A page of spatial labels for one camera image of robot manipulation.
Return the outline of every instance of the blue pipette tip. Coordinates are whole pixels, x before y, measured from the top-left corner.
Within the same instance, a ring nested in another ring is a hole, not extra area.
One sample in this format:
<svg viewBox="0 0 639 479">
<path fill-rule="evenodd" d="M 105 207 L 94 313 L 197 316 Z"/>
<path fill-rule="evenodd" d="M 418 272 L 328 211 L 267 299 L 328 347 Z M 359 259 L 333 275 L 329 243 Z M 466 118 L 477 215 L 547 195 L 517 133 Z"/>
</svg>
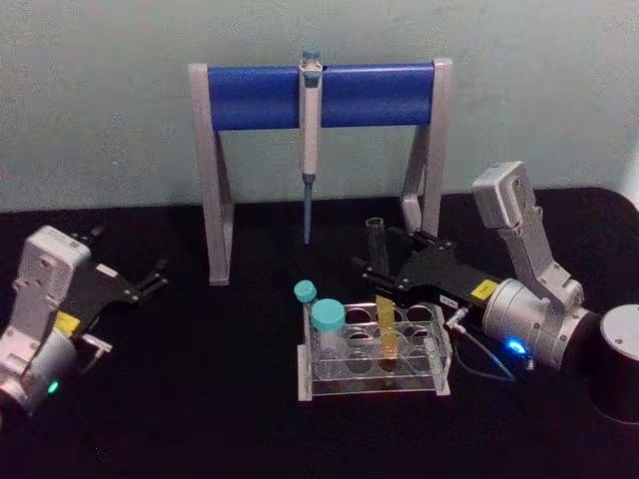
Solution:
<svg viewBox="0 0 639 479">
<path fill-rule="evenodd" d="M 304 244 L 311 243 L 311 213 L 313 207 L 313 183 L 304 181 Z"/>
</svg>

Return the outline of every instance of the pipette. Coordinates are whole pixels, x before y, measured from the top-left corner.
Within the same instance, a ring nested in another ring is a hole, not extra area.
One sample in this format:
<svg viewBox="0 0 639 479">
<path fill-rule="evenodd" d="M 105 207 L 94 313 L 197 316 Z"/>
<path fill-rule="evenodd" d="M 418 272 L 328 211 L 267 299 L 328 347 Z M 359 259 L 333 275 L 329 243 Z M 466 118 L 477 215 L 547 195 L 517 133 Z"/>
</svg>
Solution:
<svg viewBox="0 0 639 479">
<path fill-rule="evenodd" d="M 316 180 L 321 127 L 320 52 L 306 50 L 300 63 L 300 131 L 302 132 L 302 180 L 304 182 L 304 243 L 311 242 L 313 183 Z"/>
</svg>

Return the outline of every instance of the robotic arm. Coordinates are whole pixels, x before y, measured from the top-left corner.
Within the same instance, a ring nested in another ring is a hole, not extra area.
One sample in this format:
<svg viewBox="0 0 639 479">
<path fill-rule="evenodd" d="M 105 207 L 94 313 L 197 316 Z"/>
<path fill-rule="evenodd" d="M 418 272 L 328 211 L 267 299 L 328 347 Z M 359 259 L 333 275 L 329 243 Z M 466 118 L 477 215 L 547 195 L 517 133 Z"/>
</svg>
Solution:
<svg viewBox="0 0 639 479">
<path fill-rule="evenodd" d="M 500 341 L 516 338 L 538 361 L 573 370 L 580 365 L 576 350 L 598 321 L 581 307 L 581 283 L 552 257 L 524 164 L 491 167 L 472 191 L 484 225 L 505 240 L 518 278 L 507 279 L 492 294 L 484 332 Z"/>
<path fill-rule="evenodd" d="M 588 378 L 597 407 L 639 423 L 639 305 L 603 317 L 582 306 L 583 288 L 552 257 L 542 210 L 523 163 L 491 167 L 472 191 L 484 225 L 505 240 L 517 279 L 498 279 L 458 261 L 454 244 L 425 232 L 408 238 L 412 256 L 395 276 L 355 258 L 362 278 L 402 307 L 426 301 L 481 321 L 483 332 L 529 359 Z"/>
<path fill-rule="evenodd" d="M 86 372 L 111 351 L 110 344 L 90 334 L 104 307 L 135 304 L 167 282 L 156 269 L 141 283 L 129 283 L 90 261 L 91 240 L 42 227 L 25 242 L 13 283 L 16 300 L 0 337 L 2 429 L 33 414 L 74 367 Z M 87 349 L 92 358 L 83 366 L 80 352 Z"/>
</svg>

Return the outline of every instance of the tube cap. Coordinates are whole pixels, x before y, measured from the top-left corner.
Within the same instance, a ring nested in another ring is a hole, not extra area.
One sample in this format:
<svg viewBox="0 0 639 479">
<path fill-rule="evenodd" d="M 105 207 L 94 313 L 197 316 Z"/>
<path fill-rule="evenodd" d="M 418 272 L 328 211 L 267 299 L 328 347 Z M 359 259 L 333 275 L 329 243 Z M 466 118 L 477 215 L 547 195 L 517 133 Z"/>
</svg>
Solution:
<svg viewBox="0 0 639 479">
<path fill-rule="evenodd" d="M 318 295 L 316 286 L 308 279 L 303 279 L 296 284 L 296 287 L 293 288 L 293 292 L 296 294 L 296 298 L 299 302 L 311 302 Z"/>
<path fill-rule="evenodd" d="M 311 308 L 311 322 L 319 332 L 330 332 L 341 329 L 344 325 L 346 310 L 335 299 L 320 299 Z"/>
</svg>

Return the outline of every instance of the black table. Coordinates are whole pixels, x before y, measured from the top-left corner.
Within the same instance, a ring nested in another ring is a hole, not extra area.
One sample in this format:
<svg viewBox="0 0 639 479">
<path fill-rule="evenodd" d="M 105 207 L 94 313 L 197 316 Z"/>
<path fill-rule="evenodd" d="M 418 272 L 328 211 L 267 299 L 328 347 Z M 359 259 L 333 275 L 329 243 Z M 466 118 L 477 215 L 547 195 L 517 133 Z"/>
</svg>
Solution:
<svg viewBox="0 0 639 479">
<path fill-rule="evenodd" d="M 639 302 L 631 205 L 601 190 L 538 198 L 555 257 L 584 284 L 586 306 Z M 396 199 L 317 202 L 313 244 L 304 246 L 300 204 L 238 206 L 228 287 L 207 286 L 198 207 L 0 216 L 3 320 L 23 241 L 44 224 L 68 233 L 105 224 L 96 259 L 138 279 L 164 256 L 171 281 L 139 309 L 105 314 L 96 334 L 113 353 L 82 381 L 63 383 L 29 429 L 0 440 L 1 477 L 639 476 L 639 427 L 604 418 L 581 379 L 543 367 L 511 385 L 453 365 L 450 397 L 298 403 L 293 285 L 309 278 L 321 296 L 371 300 L 349 261 L 366 254 L 370 216 L 400 226 Z M 512 276 L 471 196 L 444 198 L 440 235 L 463 260 Z"/>
</svg>

